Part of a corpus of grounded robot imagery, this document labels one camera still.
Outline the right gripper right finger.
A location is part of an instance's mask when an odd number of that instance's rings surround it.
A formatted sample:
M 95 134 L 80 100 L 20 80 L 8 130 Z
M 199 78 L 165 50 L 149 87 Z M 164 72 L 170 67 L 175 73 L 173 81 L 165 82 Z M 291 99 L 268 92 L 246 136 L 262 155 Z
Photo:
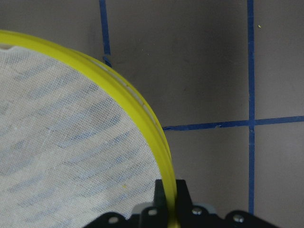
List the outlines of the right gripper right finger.
M 191 228 L 192 201 L 185 180 L 176 180 L 176 217 L 181 228 Z

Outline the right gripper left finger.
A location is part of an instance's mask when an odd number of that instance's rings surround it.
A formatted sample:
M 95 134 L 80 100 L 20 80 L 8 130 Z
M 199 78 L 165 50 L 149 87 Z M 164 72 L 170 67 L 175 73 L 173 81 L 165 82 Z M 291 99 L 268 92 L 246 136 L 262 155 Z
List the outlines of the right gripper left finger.
M 162 180 L 157 179 L 155 181 L 153 201 L 140 213 L 140 227 L 166 228 L 168 219 L 169 213 L 163 183 Z

